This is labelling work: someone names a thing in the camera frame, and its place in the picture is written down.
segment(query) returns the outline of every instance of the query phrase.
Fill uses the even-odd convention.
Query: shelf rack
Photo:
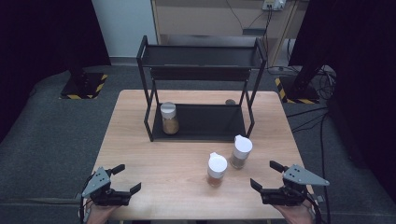
[[[143,36],[136,56],[148,108],[144,123],[150,141],[193,140],[231,142],[241,134],[249,137],[254,126],[253,100],[259,88],[266,58],[262,41],[256,38],[254,46],[170,46],[150,45]],[[145,68],[149,68],[152,88],[149,93]],[[248,81],[252,69],[259,70],[251,95]],[[161,102],[156,81],[161,80],[207,80],[243,82],[241,98],[234,105],[176,104],[179,131],[163,132]],[[157,104],[152,130],[149,113],[155,97]],[[246,98],[250,125],[246,132],[242,103]]]

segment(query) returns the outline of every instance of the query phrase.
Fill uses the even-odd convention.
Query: power strip
[[[283,10],[286,5],[286,0],[264,0],[262,4],[262,10]]]

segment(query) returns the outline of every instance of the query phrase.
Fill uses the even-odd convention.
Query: jar lid
[[[253,149],[253,144],[250,139],[241,136],[240,134],[235,137],[235,148],[233,154],[238,159],[246,159],[251,149]]]
[[[209,174],[215,178],[220,178],[227,169],[227,160],[223,156],[213,152],[210,154],[208,165]]]
[[[176,115],[176,105],[171,102],[166,102],[161,105],[161,114],[165,119],[172,119]]]

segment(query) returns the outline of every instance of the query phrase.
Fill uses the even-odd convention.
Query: black curtain
[[[312,52],[325,54],[324,63],[337,76],[332,100],[346,122],[342,129],[350,130],[364,162],[394,202],[395,8],[396,2],[389,0],[311,0],[290,58],[290,65],[304,66]],[[332,14],[337,18],[327,23]],[[329,24],[333,33],[329,33]],[[314,47],[325,35],[332,41]]]
[[[110,64],[91,0],[0,1],[0,53],[0,142],[39,80]]]

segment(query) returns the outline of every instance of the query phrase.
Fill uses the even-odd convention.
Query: gray carpet
[[[97,99],[61,100],[59,94],[69,74],[48,77],[35,85],[19,119],[0,145],[0,198],[71,199],[91,174],[119,92],[141,89],[133,66],[98,66],[106,83]],[[276,91],[275,76],[264,74],[262,91]],[[318,87],[319,78],[314,80]],[[239,83],[164,82],[160,89],[240,90]],[[325,106],[283,104],[287,115]],[[289,118],[292,129],[326,110]],[[320,119],[305,125],[310,128]],[[304,166],[321,175],[320,124],[294,133]],[[323,124],[324,156],[332,223],[396,223],[396,205],[370,170],[349,160],[332,120]],[[322,188],[314,188],[322,195]],[[320,205],[326,217],[325,204]],[[0,204],[1,223],[78,223],[76,205],[34,203]],[[279,220],[273,223],[285,223]]]

